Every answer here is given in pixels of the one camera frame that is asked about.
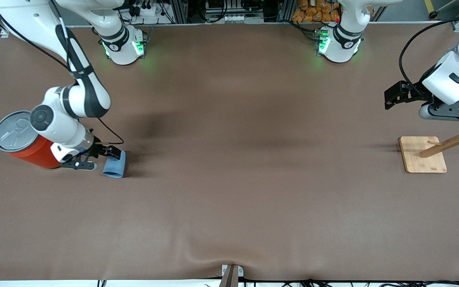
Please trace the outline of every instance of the brown tablecloth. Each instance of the brown tablecloth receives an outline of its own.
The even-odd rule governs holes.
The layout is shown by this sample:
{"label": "brown tablecloth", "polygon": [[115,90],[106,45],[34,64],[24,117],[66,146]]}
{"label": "brown tablecloth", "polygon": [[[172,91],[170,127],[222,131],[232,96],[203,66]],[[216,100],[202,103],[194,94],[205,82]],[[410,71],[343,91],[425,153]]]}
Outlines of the brown tablecloth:
{"label": "brown tablecloth", "polygon": [[[459,133],[384,110],[397,58],[425,24],[374,24],[348,63],[286,25],[160,27],[146,59],[107,60],[75,29],[113,105],[126,178],[43,170],[0,152],[0,279],[459,280],[459,147],[447,174],[407,174],[397,139]],[[432,29],[405,55],[413,80],[457,43]],[[69,74],[0,40],[0,119]],[[102,140],[116,140],[83,119]]]}

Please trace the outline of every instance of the square wooden base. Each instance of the square wooden base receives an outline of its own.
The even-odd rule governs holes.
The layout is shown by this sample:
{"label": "square wooden base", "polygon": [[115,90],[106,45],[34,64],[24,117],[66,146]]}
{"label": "square wooden base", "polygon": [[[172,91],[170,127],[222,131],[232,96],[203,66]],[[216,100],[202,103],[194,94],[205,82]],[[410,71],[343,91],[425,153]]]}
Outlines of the square wooden base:
{"label": "square wooden base", "polygon": [[447,172],[446,162],[442,153],[427,158],[419,156],[419,152],[433,146],[428,143],[429,140],[439,142],[439,138],[436,136],[402,136],[399,138],[406,172],[437,174]]}

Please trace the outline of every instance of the orange bucket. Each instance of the orange bucket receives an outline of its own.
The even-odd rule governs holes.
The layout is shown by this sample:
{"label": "orange bucket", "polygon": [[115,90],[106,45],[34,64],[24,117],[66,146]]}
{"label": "orange bucket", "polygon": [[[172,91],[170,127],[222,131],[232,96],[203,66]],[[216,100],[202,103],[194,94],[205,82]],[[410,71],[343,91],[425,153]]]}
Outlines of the orange bucket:
{"label": "orange bucket", "polygon": [[54,169],[60,163],[51,152],[53,142],[40,136],[29,123],[29,111],[18,111],[0,121],[0,149],[10,156]]}

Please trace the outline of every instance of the gray lid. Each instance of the gray lid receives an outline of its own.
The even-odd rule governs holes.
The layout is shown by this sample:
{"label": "gray lid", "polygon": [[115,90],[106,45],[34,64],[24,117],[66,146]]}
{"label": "gray lid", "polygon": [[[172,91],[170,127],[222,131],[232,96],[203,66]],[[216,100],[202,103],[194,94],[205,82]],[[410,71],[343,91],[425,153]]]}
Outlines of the gray lid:
{"label": "gray lid", "polygon": [[0,121],[0,149],[4,152],[18,152],[29,147],[38,133],[29,123],[29,111],[17,111]]}

